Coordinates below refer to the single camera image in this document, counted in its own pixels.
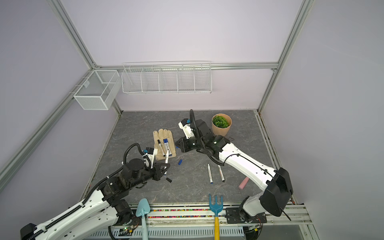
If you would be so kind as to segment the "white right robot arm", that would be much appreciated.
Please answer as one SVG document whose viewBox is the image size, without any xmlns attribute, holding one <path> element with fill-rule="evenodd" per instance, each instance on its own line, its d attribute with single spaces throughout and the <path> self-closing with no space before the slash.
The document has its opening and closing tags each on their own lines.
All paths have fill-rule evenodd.
<svg viewBox="0 0 384 240">
<path fill-rule="evenodd" d="M 278 170 L 268 167 L 237 148 L 227 138 L 215 135 L 202 120 L 183 119 L 179 122 L 184 137 L 175 145 L 183 152 L 197 151 L 219 166 L 230 165 L 261 190 L 260 193 L 247 197 L 238 208 L 242 222 L 250 222 L 256 215 L 269 213 L 280 217 L 293 195 L 290 175 L 284 168 Z"/>
</svg>

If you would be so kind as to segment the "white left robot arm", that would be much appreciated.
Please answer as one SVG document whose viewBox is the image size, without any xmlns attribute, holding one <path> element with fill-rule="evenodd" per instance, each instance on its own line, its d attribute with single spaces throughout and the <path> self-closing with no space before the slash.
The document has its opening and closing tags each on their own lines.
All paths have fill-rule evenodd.
<svg viewBox="0 0 384 240">
<path fill-rule="evenodd" d="M 113 225 L 133 221 L 134 213 L 125 197 L 147 181 L 159 181 L 169 163 L 155 162 L 147 167 L 132 159 L 99 181 L 79 203 L 39 225 L 27 224 L 20 230 L 22 240 L 77 240 Z"/>
</svg>

